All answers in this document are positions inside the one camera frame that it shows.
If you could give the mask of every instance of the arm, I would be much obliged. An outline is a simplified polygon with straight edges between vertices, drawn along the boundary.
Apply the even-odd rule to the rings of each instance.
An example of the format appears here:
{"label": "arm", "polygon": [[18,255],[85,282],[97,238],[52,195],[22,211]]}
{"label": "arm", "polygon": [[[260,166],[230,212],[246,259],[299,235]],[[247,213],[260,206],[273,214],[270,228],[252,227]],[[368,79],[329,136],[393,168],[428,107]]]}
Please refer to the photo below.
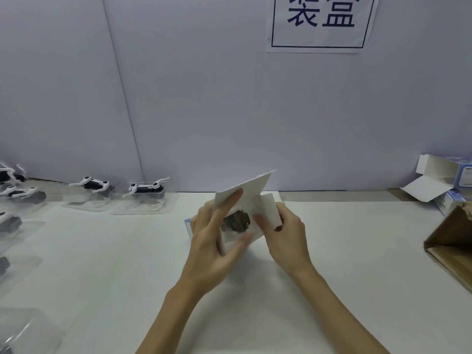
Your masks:
{"label": "arm", "polygon": [[388,354],[331,291],[312,265],[305,225],[282,203],[277,203],[284,225],[273,230],[262,215],[254,220],[263,230],[271,256],[298,286],[316,312],[323,330],[339,354]]}
{"label": "arm", "polygon": [[207,202],[192,219],[192,245],[180,279],[168,291],[136,354],[175,353],[198,301],[223,281],[251,243],[251,235],[246,234],[225,256],[220,255],[216,246],[220,225],[242,194],[242,190],[235,192],[213,214],[213,201]]}

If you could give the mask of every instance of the brown cardboard box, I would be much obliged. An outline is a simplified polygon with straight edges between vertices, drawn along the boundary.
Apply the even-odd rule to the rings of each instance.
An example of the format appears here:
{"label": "brown cardboard box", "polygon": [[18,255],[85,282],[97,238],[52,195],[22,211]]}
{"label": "brown cardboard box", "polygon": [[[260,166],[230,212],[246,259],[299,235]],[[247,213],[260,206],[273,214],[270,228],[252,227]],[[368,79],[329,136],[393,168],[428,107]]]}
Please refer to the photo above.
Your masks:
{"label": "brown cardboard box", "polygon": [[459,203],[424,249],[472,293],[472,202]]}

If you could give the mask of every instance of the person's right hand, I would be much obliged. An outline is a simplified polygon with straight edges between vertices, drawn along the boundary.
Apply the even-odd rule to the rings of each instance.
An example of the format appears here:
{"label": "person's right hand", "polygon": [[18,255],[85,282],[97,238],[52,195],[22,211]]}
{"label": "person's right hand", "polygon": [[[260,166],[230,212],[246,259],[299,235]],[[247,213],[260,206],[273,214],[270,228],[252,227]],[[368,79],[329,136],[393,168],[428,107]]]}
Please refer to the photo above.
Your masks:
{"label": "person's right hand", "polygon": [[312,267],[306,244],[305,224],[286,206],[277,202],[283,226],[274,230],[269,221],[261,214],[253,216],[254,221],[264,233],[268,250],[275,262],[289,275]]}

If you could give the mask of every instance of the wall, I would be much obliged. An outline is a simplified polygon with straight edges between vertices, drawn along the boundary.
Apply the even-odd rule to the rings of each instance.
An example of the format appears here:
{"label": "wall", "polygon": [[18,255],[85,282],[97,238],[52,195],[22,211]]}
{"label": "wall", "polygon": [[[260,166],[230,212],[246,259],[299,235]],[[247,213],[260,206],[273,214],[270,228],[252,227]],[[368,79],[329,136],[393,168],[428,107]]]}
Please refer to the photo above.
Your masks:
{"label": "wall", "polygon": [[267,54],[266,0],[104,0],[147,180],[405,185],[472,150],[472,0],[380,0],[357,55]]}
{"label": "wall", "polygon": [[142,177],[101,0],[0,0],[0,158],[32,177]]}

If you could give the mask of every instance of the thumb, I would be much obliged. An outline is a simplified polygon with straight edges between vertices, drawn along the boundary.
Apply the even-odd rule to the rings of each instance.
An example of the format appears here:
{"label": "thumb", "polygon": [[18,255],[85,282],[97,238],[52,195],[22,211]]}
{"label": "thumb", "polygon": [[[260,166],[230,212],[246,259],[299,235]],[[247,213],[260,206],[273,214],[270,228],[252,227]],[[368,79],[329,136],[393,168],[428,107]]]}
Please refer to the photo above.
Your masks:
{"label": "thumb", "polygon": [[233,248],[223,256],[225,264],[232,267],[233,264],[244,254],[247,247],[251,244],[252,234],[246,232],[233,246]]}
{"label": "thumb", "polygon": [[254,219],[254,221],[256,221],[256,224],[261,228],[264,233],[264,236],[270,234],[274,230],[272,228],[272,225],[269,223],[269,221],[263,214],[254,214],[252,218]]}

